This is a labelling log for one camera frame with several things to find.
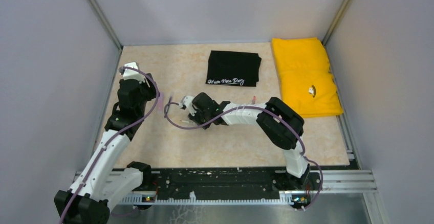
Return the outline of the aluminium frame rail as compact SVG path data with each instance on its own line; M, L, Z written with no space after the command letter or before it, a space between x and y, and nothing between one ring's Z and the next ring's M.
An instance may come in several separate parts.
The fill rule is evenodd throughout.
M373 193L377 186L373 174L368 170L325 170L320 176L321 182L318 190L304 196L297 195L296 191L281 192L278 200L248 200L237 202L234 200L157 200L155 192L130 192L119 205L151 206L151 205L293 205L306 204L314 200L316 193L323 194L355 194Z

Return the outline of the yellow folded t-shirt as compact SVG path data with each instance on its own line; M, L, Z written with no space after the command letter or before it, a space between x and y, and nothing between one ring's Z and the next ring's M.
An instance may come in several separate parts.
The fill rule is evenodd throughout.
M330 61L316 37L271 41L282 100L303 118L343 114Z

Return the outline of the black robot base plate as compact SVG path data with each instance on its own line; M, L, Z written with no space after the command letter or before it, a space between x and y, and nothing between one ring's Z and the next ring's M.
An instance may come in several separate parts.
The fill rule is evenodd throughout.
M319 189L320 175L310 172L300 180L282 167L156 168L134 191L155 192L157 200L278 200L281 192L304 196Z

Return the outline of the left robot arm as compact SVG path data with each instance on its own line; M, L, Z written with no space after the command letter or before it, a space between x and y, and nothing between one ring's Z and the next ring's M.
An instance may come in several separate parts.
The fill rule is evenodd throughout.
M151 166L133 161L107 183L115 163L134 138L148 101L159 97L150 73L124 74L102 138L90 161L67 191L59 190L54 203L60 223L107 223L114 209L130 192L154 189Z

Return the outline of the black folded t-shirt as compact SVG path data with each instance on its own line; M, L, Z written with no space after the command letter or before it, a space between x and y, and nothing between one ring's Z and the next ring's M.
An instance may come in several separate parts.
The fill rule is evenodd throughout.
M205 83L256 87L262 58L258 53L212 50Z

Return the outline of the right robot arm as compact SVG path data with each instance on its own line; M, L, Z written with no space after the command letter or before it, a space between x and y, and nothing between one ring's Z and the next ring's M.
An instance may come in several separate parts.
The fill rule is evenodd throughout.
M260 104L217 103L206 93L199 93L195 97L184 97L182 106L189 111L189 119L204 129L211 124L258 126L283 150L289 185L302 189L308 183L310 165L305 159L306 147L302 141L305 121L281 99L272 97Z

